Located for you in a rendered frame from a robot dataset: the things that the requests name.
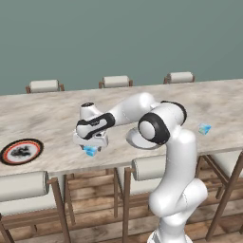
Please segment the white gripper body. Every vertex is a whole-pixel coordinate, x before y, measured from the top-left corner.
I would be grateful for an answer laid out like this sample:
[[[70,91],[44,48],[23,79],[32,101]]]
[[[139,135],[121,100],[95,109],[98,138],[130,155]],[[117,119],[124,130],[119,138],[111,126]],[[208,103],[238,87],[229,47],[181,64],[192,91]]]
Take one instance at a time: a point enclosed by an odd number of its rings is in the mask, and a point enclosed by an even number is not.
[[[105,131],[102,131],[99,134],[96,134],[89,140],[85,140],[81,138],[77,132],[73,133],[73,142],[75,144],[80,145],[82,148],[85,146],[95,146],[98,149],[102,149],[103,147],[106,147],[108,145],[108,136]]]

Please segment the blue yogurt container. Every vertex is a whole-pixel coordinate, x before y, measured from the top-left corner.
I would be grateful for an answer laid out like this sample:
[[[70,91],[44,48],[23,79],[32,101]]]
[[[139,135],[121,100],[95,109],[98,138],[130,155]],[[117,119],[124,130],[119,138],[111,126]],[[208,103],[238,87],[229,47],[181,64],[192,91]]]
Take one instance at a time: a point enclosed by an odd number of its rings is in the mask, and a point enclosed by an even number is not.
[[[198,127],[198,132],[202,135],[206,135],[211,128],[212,126],[210,124],[201,123]]]
[[[88,156],[94,157],[98,152],[98,147],[97,146],[85,146],[84,151]]]

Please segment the black orange patterned plate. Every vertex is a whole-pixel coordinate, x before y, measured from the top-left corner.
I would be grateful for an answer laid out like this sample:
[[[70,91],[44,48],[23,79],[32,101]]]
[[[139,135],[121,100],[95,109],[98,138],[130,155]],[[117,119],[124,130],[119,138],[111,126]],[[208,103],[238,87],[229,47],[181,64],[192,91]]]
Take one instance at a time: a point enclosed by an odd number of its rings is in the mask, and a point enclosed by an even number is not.
[[[0,161],[8,166],[30,163],[44,151],[44,144],[37,139],[15,140],[0,151]]]

